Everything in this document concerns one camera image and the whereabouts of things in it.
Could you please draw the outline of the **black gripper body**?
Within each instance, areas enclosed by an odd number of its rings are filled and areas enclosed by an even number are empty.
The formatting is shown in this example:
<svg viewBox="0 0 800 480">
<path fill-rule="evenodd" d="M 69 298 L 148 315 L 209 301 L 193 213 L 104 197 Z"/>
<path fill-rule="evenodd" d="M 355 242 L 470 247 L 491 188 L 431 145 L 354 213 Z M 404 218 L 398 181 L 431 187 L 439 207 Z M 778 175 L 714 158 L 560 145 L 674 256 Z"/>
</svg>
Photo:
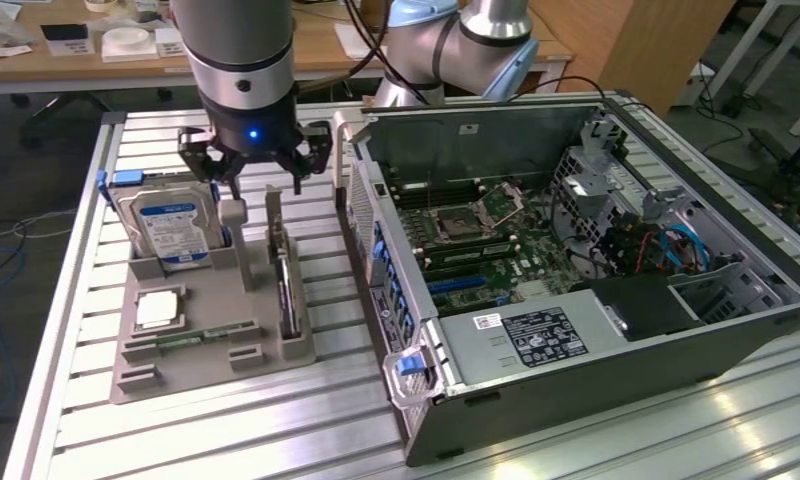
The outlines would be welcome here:
<svg viewBox="0 0 800 480">
<path fill-rule="evenodd" d="M 215 136 L 212 145 L 216 150 L 247 156 L 251 163 L 292 163 L 296 147 L 303 141 L 294 92 L 259 109 L 244 110 L 224 106 L 205 94 L 201 94 L 201 100 L 211 121 Z"/>
</svg>

